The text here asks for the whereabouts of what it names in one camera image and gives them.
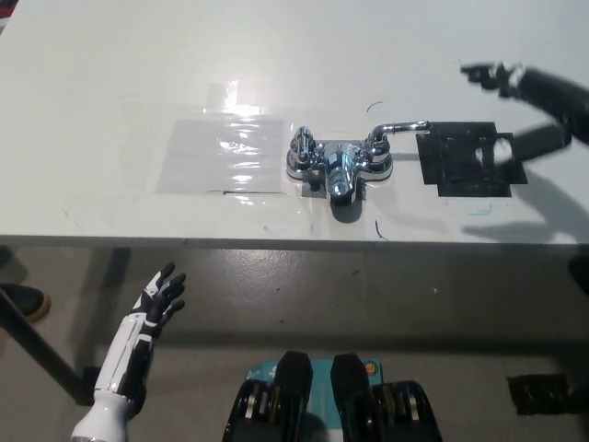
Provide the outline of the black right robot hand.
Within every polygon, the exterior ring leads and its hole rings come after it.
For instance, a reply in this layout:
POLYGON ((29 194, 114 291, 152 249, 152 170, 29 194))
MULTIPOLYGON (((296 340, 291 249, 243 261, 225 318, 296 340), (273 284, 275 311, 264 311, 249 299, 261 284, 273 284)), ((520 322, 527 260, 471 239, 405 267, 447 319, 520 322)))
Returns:
POLYGON ((552 122, 511 138, 498 138, 491 147, 479 147, 468 162, 482 169, 500 168, 547 156, 568 147, 576 139, 588 144, 588 89, 571 80, 522 64, 502 62, 460 67, 468 82, 501 99, 524 102, 545 112, 552 122))

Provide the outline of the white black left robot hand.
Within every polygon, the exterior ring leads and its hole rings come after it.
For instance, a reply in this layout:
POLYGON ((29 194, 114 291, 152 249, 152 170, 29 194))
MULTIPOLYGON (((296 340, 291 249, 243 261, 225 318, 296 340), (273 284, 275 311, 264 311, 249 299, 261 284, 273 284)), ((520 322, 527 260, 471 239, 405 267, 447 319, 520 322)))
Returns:
POLYGON ((98 374, 95 390, 122 398, 128 419, 143 408, 156 341, 173 315, 185 306, 181 295, 186 274, 174 271, 175 264, 168 263, 142 290, 122 318, 98 374))

